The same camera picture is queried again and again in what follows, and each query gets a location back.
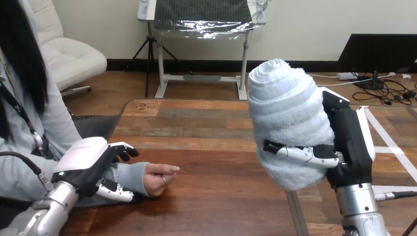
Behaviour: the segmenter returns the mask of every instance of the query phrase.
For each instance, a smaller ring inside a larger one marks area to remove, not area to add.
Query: cable
[[[358,81],[353,81],[353,82],[344,83],[344,84],[335,84],[335,85],[317,85],[317,86],[341,86],[341,85],[350,85],[350,84],[355,84],[355,83],[365,82],[365,81],[368,81],[368,80],[372,80],[372,79],[367,79],[367,80],[358,80]]]
[[[0,156],[15,156],[17,158],[20,158],[29,168],[32,169],[32,171],[38,176],[42,173],[42,170],[35,165],[34,162],[32,162],[29,158],[23,156],[20,153],[13,152],[13,151],[3,151],[0,152]]]
[[[351,72],[351,74],[353,76],[359,77],[359,74],[357,72]],[[323,77],[323,78],[339,78],[339,76],[324,76],[324,75],[313,75],[313,74],[307,74],[307,75],[309,75],[309,76]],[[378,76],[378,79],[387,78],[387,77],[393,77],[393,76],[395,76],[395,73],[390,72],[388,75]]]
[[[324,75],[310,75],[309,76],[317,76],[317,77],[323,77],[323,78],[337,78],[337,76],[324,76]]]
[[[417,226],[417,218],[410,224],[410,226],[405,230],[402,236],[408,236],[411,234],[411,232],[414,230],[414,228]]]
[[[410,100],[411,98],[414,98],[417,101],[417,98],[414,97],[415,93],[412,90],[407,89],[401,83],[396,82],[394,80],[390,80],[390,79],[385,79],[382,81],[382,83],[384,85],[382,89],[377,90],[377,91],[372,91],[372,92],[375,92],[376,94],[373,94],[371,93],[371,91],[363,89],[363,92],[355,92],[352,98],[356,101],[364,101],[364,100],[377,98],[381,101],[382,104],[392,105],[392,103],[400,103],[400,104],[408,105],[408,106],[412,105],[412,102]],[[397,89],[389,88],[387,83],[397,84],[401,86],[403,89],[397,90]],[[365,95],[369,95],[370,97],[357,98],[356,96],[358,94],[365,94]]]
[[[395,197],[394,199],[409,198],[409,197],[417,196],[417,192],[415,192],[415,191],[392,192],[392,194]]]

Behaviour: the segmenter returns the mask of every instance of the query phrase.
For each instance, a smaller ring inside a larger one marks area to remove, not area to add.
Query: black baseboard
[[[146,59],[107,59],[107,70],[123,71],[128,66],[127,71],[146,71]],[[247,62],[246,71],[249,72],[263,63],[263,60],[250,60]],[[313,72],[338,72],[337,61],[287,61],[293,68],[303,68],[307,73]],[[240,72],[242,67],[241,60],[164,60],[165,73],[204,71],[204,72]],[[149,65],[150,72],[158,72],[157,61]],[[410,68],[409,73],[417,73],[417,63]]]

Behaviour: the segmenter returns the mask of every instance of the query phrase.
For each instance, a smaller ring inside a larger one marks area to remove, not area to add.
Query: lanyard
[[[6,88],[3,82],[0,81],[0,95],[13,107],[13,109],[17,112],[17,114],[25,120],[26,124],[29,127],[30,133],[35,140],[36,148],[38,149],[39,153],[45,156],[45,152],[43,149],[43,141],[40,135],[36,132],[35,127],[33,126],[32,122],[29,119],[28,114],[26,113],[25,109],[22,105],[17,101],[17,99],[12,95],[12,93]]]

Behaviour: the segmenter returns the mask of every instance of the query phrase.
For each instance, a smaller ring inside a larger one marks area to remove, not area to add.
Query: monitor stand
[[[359,83],[355,83],[356,86],[358,86],[359,88],[362,89],[368,89],[368,90],[380,90],[384,87],[384,83],[382,82],[382,80],[378,79],[378,71],[374,71],[374,75],[372,77],[372,80],[368,80],[365,82],[359,82]]]

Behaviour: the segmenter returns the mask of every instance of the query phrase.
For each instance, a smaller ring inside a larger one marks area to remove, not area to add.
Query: human hand
[[[148,195],[160,196],[176,178],[178,166],[148,163],[145,167],[143,182]]]

